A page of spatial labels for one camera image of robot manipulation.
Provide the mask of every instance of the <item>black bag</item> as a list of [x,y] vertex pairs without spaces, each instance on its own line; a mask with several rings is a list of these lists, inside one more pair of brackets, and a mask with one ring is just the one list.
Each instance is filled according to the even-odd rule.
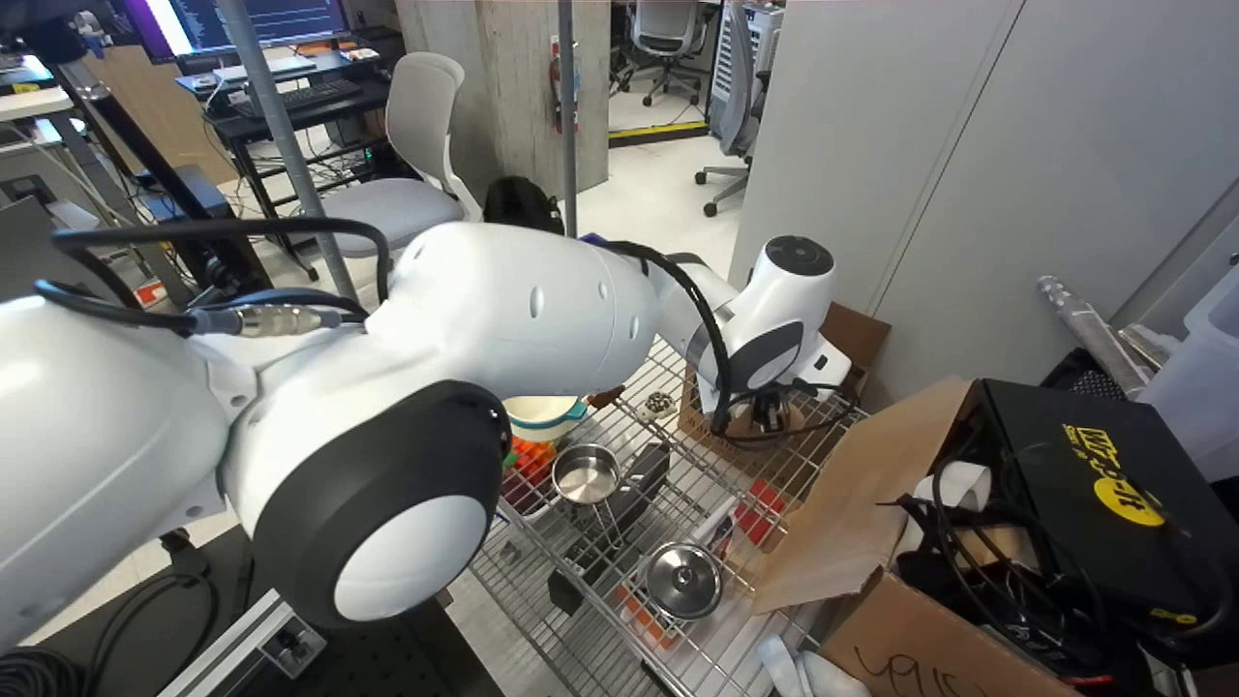
[[564,234],[564,220],[555,198],[523,176],[494,180],[486,191],[482,219]]

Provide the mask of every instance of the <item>metal wire rack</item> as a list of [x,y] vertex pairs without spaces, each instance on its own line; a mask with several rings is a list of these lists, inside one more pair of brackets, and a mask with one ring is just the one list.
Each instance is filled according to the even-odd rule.
[[[787,532],[784,515],[826,454],[864,415],[834,396],[817,402],[793,394],[784,415],[793,427],[834,426],[741,449],[707,435],[694,383],[673,348],[655,340],[622,396],[566,437],[603,446],[621,463],[620,490],[598,504],[611,506],[610,516],[559,500],[549,477],[522,479],[517,506],[501,500],[503,521],[473,562],[482,586],[582,697],[642,695],[659,682],[678,697],[766,697],[772,685],[756,644],[769,634],[789,646],[815,644],[817,605],[751,617],[757,565]],[[654,394],[664,397],[650,404],[669,400],[675,411],[654,417],[643,410]],[[705,546],[724,572],[722,602],[704,619],[670,618],[644,593],[647,556],[672,541]],[[569,595],[580,608],[556,608],[549,586],[561,607]],[[638,660],[620,660],[620,646]]]

